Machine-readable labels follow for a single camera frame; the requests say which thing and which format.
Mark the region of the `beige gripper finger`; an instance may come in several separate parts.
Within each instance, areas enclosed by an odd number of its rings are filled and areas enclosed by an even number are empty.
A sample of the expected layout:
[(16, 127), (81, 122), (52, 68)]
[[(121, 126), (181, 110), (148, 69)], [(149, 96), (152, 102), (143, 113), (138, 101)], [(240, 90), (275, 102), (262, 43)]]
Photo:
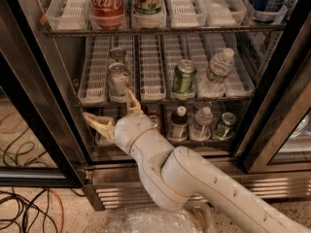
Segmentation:
[(83, 112), (86, 123), (107, 140), (114, 139), (115, 121), (112, 117), (96, 116)]
[(129, 114), (142, 114), (141, 104), (129, 89), (126, 94), (126, 109)]

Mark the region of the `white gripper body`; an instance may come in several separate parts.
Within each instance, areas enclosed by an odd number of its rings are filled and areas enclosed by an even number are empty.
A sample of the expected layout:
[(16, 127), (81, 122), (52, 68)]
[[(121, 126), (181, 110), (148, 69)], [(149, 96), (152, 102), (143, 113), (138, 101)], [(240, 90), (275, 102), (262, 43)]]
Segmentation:
[(134, 142), (145, 132), (152, 129), (152, 122), (145, 114), (129, 114), (118, 120), (115, 126), (115, 144), (126, 154)]

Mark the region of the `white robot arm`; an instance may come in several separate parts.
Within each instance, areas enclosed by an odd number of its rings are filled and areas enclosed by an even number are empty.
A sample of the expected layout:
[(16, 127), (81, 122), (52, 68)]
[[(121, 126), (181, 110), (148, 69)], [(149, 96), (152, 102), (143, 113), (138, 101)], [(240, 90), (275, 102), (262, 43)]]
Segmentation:
[(246, 233), (311, 233), (200, 154), (187, 147), (173, 147), (130, 90), (126, 92), (126, 108), (127, 114), (118, 121), (90, 113), (84, 118), (136, 161), (142, 185), (160, 208), (178, 211), (199, 194)]

